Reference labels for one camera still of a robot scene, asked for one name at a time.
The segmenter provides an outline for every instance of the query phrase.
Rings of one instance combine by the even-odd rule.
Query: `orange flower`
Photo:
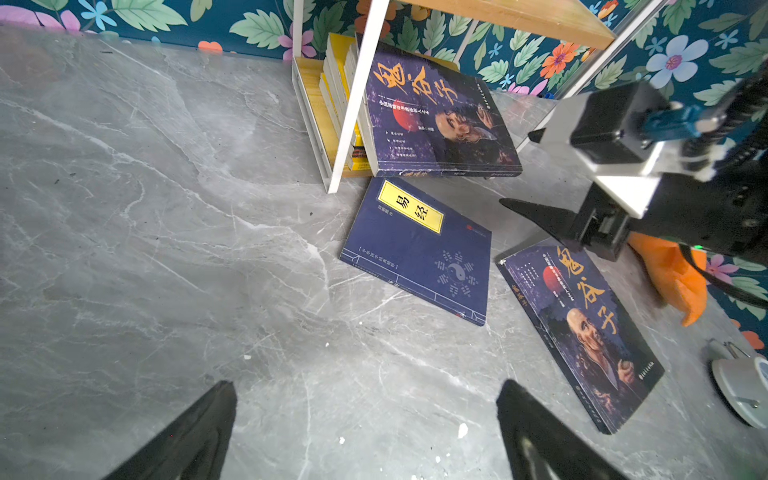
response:
[[[429,17],[431,10],[429,8],[419,7],[418,5],[411,5],[411,18],[420,22],[426,20]]]
[[[565,70],[565,64],[574,59],[578,48],[579,45],[574,45],[570,42],[561,43],[555,47],[552,51],[552,55],[547,57],[547,59],[544,60],[544,63],[541,64],[541,66],[544,68],[542,68],[539,76],[544,78],[552,78],[552,75],[558,74]]]
[[[600,11],[598,12],[598,18],[602,20],[603,18],[607,17],[618,6],[619,6],[618,0],[611,0],[610,2],[607,2],[605,5],[603,5],[603,8],[601,8]]]
[[[366,30],[366,22],[368,21],[368,11],[371,9],[371,0],[359,0],[357,2],[357,13],[361,16],[355,19],[355,31],[357,33],[363,33]],[[382,26],[381,34],[379,38],[386,37],[389,33],[389,29],[392,27],[387,20],[394,20],[397,6],[394,2],[390,2],[387,5],[386,13],[384,14],[384,25]]]
[[[219,55],[223,51],[223,48],[221,48],[221,45],[219,45],[218,41],[207,42],[203,40],[197,44],[197,48],[203,51],[207,51],[209,53],[215,53]]]
[[[589,56],[592,55],[593,52],[594,52],[594,47],[584,52],[584,54],[581,56],[581,61],[587,61],[587,58],[589,58]]]

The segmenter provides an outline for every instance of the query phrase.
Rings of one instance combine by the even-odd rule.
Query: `man's hand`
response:
[[[634,383],[634,364],[629,360],[619,360],[618,363],[619,380],[632,385]]]
[[[478,105],[478,118],[486,127],[493,128],[493,118],[491,118],[491,114],[482,105]]]

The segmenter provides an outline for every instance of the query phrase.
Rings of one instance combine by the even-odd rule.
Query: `pink petal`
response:
[[[61,24],[49,14],[43,12],[35,12],[35,15],[38,16],[38,20],[44,27],[50,28],[51,30],[64,30],[64,27],[62,27]]]
[[[312,46],[310,46],[310,45],[304,45],[301,48],[301,53],[303,53],[304,56],[307,57],[307,58],[312,58],[315,55],[317,55],[317,52],[315,51],[315,49],[312,48]]]
[[[13,5],[0,5],[0,22],[25,23],[40,26],[40,21],[32,10]]]
[[[64,10],[61,13],[61,23],[63,23],[64,28],[69,31],[80,31],[80,21],[78,20],[77,15],[69,10]]]
[[[719,272],[715,273],[715,277],[722,280],[725,283],[729,283],[733,285],[733,280],[729,276],[727,276],[725,273],[719,273]]]
[[[723,258],[723,256],[718,253],[717,255],[712,257],[712,259],[710,260],[710,266],[715,266],[715,267],[720,266],[723,264],[724,260],[725,258]]]
[[[533,90],[531,90],[530,94],[533,95],[533,96],[536,96],[536,95],[540,94],[541,91],[544,90],[544,87],[547,86],[548,82],[549,82],[549,80],[547,80],[546,78],[544,80],[538,82],[536,84],[536,86],[533,87]]]
[[[293,47],[293,40],[291,40],[291,38],[288,35],[281,35],[277,37],[277,43],[279,43],[281,47],[285,47],[285,48]]]
[[[720,265],[717,269],[722,273],[735,273],[739,267],[731,263],[726,263],[725,265]]]
[[[306,45],[312,41],[312,39],[315,37],[315,32],[312,30],[307,30],[301,35],[301,45]]]

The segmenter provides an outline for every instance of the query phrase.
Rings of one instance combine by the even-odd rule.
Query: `shelf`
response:
[[[407,0],[421,7],[604,50],[616,38],[579,0]]]
[[[311,58],[295,57],[291,69],[293,88],[299,99],[301,115],[304,117],[306,131],[310,136],[310,143],[315,152],[317,166],[326,189],[331,183],[333,164],[331,160],[336,158],[336,150],[339,145],[339,137],[333,130],[331,117],[320,94],[320,73],[323,71],[323,61]],[[344,165],[342,177],[370,177],[371,170],[351,170]]]

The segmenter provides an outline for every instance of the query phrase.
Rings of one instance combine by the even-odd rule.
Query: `gray marble tabletop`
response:
[[[518,134],[550,106],[497,100]],[[522,157],[414,183],[497,254],[537,230],[498,198],[586,193]],[[325,194],[279,61],[0,28],[0,478],[100,478],[220,379],[225,479],[510,478],[507,378],[630,478],[764,478],[707,373],[708,339],[747,348],[713,302],[684,329],[633,252],[596,260],[667,369],[602,435],[496,269],[477,327],[338,260],[365,187]]]

